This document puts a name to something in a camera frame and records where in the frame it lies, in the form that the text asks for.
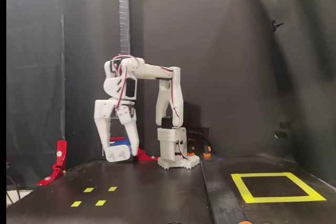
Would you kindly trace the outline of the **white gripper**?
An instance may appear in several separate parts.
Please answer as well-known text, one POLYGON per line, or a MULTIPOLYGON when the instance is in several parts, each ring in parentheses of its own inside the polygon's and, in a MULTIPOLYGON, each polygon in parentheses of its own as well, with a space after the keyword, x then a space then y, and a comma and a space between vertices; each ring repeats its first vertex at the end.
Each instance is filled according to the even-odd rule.
POLYGON ((117 100, 96 100, 94 103, 94 122, 96 124, 101 144, 106 156, 111 155, 110 148, 110 118, 119 118, 124 126, 133 156, 137 156, 139 148, 139 135, 137 129, 135 103, 121 100, 117 106, 117 100))

